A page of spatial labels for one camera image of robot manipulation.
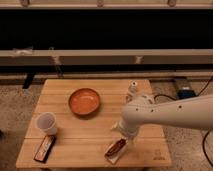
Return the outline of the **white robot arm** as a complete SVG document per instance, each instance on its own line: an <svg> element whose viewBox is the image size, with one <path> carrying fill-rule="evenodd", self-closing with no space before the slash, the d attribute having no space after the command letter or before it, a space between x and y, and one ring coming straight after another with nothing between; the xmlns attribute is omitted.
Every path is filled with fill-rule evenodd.
<svg viewBox="0 0 213 171"><path fill-rule="evenodd" d="M122 107L121 117L112 129L134 139L145 124L213 130L213 95L160 104L148 95L139 95Z"/></svg>

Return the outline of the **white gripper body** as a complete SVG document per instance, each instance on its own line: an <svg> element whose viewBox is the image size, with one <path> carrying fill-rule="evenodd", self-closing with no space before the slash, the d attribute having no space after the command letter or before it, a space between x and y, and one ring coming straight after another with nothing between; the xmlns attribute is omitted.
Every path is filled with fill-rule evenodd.
<svg viewBox="0 0 213 171"><path fill-rule="evenodd" d="M139 126L121 119L111 127L111 130L120 132L127 139L134 139L139 133Z"/></svg>

